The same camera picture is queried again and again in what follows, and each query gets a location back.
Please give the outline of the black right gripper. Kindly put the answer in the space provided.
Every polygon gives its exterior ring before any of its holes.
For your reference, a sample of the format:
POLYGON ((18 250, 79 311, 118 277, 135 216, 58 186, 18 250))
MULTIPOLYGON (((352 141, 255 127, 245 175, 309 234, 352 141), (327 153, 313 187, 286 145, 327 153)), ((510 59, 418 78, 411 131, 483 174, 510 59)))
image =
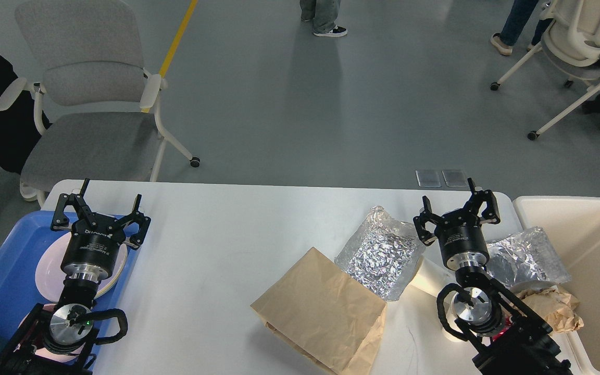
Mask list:
POLYGON ((490 260, 481 225, 499 224, 498 203, 491 190, 478 190, 472 178, 467 178, 471 195, 464 211, 450 211, 443 216, 433 213, 431 202, 423 197, 423 208, 414 217, 419 240, 424 245, 440 243, 441 258, 446 268, 457 271, 467 266, 485 267, 490 260), (427 230, 427 223, 436 228, 436 234, 427 230))

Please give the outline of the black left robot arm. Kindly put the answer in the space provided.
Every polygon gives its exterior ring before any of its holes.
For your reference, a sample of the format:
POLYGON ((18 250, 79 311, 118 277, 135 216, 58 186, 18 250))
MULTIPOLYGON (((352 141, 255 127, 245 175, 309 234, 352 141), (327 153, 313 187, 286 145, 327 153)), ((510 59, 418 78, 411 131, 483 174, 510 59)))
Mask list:
POLYGON ((115 274, 122 246, 138 249, 152 219, 140 211, 138 194, 131 212, 120 218, 92 211, 85 201, 90 183, 78 193, 60 194, 50 229, 69 232, 60 270, 64 287, 52 311, 36 304, 0 352, 0 374, 90 374, 94 346, 126 336, 126 313, 96 310, 100 284, 115 274))

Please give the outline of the red item under arm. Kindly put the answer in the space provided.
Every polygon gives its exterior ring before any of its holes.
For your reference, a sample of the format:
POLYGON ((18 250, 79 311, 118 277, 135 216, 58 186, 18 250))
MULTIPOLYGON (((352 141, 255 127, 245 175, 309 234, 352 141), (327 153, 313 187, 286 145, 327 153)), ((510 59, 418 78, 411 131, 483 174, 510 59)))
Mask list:
POLYGON ((509 330, 510 326, 512 326, 512 323, 510 322, 510 317, 507 317, 503 321, 503 326, 502 326, 502 329, 500 330, 500 332, 493 335, 492 337, 490 337, 490 342, 493 343, 496 340, 498 340, 500 337, 502 337, 502 335, 505 334, 505 332, 507 332, 507 330, 509 330))

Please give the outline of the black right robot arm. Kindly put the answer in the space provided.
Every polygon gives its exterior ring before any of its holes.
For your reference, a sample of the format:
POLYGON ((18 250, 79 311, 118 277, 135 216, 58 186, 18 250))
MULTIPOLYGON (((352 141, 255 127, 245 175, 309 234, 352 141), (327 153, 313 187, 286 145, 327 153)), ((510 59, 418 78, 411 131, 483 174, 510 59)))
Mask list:
POLYGON ((443 265, 455 276, 436 297, 443 330, 476 349, 472 360, 481 374, 570 374, 570 361, 557 358, 560 347, 550 325, 488 275, 482 225, 500 223, 497 200, 471 178, 467 183, 470 197, 463 207, 438 215, 424 196, 414 217, 419 240, 438 243, 443 265))

